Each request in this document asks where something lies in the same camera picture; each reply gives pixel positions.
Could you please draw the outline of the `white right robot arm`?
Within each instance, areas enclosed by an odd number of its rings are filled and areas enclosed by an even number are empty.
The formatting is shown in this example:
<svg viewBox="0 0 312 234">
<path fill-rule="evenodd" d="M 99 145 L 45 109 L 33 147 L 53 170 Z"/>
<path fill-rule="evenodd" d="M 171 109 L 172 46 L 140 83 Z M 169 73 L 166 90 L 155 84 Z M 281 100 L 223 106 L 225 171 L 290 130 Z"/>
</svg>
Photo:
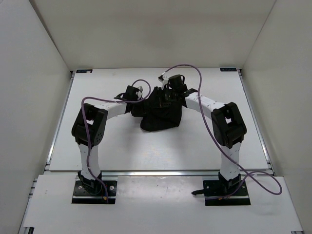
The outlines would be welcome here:
<svg viewBox="0 0 312 234">
<path fill-rule="evenodd" d="M 236 183 L 240 180 L 239 150 L 247 128 L 236 103 L 214 101 L 200 95 L 195 89 L 188 89 L 185 78 L 175 75 L 170 78 L 161 75 L 158 80 L 163 90 L 173 91 L 172 96 L 179 98 L 182 105 L 196 110 L 212 122 L 213 141 L 221 148 L 221 168 L 219 171 L 219 191 L 230 195 L 236 190 Z"/>
</svg>

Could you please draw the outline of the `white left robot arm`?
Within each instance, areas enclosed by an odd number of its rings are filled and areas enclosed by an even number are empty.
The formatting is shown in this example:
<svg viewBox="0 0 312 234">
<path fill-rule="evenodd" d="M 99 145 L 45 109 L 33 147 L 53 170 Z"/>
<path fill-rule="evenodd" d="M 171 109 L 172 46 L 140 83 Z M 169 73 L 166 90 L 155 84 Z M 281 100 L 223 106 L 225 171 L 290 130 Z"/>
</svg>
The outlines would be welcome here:
<svg viewBox="0 0 312 234">
<path fill-rule="evenodd" d="M 143 97 L 141 86 L 127 86 L 126 91 L 113 100 L 85 97 L 81 109 L 71 130 L 81 156 L 79 179 L 86 190 L 97 194 L 102 188 L 101 170 L 98 163 L 98 145 L 104 137 L 106 122 L 119 115 L 130 112 L 135 104 L 140 104 Z"/>
</svg>

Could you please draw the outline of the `black pleated skirt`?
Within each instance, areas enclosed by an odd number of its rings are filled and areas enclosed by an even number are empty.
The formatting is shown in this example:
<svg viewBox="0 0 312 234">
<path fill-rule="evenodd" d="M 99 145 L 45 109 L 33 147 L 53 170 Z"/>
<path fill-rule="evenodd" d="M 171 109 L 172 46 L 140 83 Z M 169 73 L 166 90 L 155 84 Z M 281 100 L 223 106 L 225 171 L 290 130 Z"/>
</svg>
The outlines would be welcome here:
<svg viewBox="0 0 312 234">
<path fill-rule="evenodd" d="M 155 132 L 178 127 L 182 118 L 182 103 L 170 89 L 155 87 L 143 102 L 142 130 Z"/>
</svg>

